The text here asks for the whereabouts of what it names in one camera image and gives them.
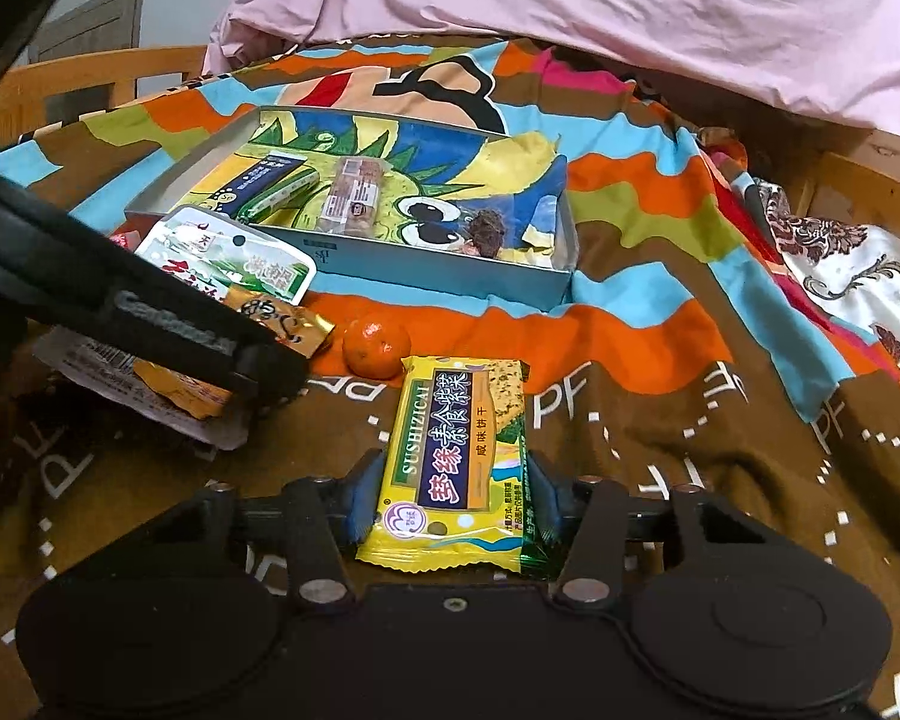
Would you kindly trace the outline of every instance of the pink cloth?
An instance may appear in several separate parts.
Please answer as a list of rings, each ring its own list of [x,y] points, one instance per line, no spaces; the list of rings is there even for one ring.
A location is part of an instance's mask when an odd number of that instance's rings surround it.
[[[527,35],[900,135],[900,0],[232,0],[205,69],[422,32]]]

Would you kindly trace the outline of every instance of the colorful blanket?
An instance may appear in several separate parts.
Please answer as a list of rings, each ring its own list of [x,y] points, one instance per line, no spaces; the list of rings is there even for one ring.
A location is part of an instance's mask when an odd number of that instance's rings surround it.
[[[307,304],[337,324],[370,309],[392,317],[418,355],[522,359],[531,449],[631,494],[709,485],[864,581],[895,624],[872,703],[900,718],[899,371],[870,334],[835,332],[791,303],[720,210],[751,177],[737,170],[727,183],[695,129],[634,89],[589,55],[530,40],[367,39],[51,128],[0,152],[0,172],[106,231],[136,191],[254,105],[542,133],[569,161],[581,259],[568,303],[543,314],[321,275]],[[36,584],[211,479],[262,495],[345,473],[389,440],[399,394],[398,383],[350,375],[337,338],[295,402],[261,419],[246,446],[217,453],[65,382],[46,386],[45,371],[19,362],[0,392],[1,719],[34,707],[12,642]],[[631,555],[631,576],[659,570],[658,550]],[[247,570],[285,591],[276,557],[250,554]]]

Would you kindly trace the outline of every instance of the cartoon illustration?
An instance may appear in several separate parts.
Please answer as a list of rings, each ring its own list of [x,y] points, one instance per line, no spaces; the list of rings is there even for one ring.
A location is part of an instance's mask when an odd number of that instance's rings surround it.
[[[314,229],[338,161],[360,155],[389,164],[373,230],[377,240],[482,256],[553,245],[566,160],[539,133],[491,139],[429,122],[325,109],[263,115],[237,155],[250,161],[285,149],[306,158],[320,176],[312,193],[263,220],[266,225]],[[204,202],[216,189],[197,185],[183,202]]]
[[[495,79],[473,57],[457,55],[398,74],[365,66],[287,86],[277,105],[319,105],[370,114],[402,116],[506,134],[504,118],[490,99]]]

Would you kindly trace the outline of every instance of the yellow biscuit package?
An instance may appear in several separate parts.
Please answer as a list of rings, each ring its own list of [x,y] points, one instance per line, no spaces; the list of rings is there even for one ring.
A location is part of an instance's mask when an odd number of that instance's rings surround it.
[[[378,517],[358,560],[401,571],[543,567],[527,479],[524,365],[408,357]]]

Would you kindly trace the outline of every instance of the mandarin orange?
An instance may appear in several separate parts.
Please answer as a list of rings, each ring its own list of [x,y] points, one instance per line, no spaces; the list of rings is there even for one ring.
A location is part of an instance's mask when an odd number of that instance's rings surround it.
[[[343,331],[343,362],[357,376],[386,381],[403,371],[410,356],[410,334],[399,322],[368,314]]]

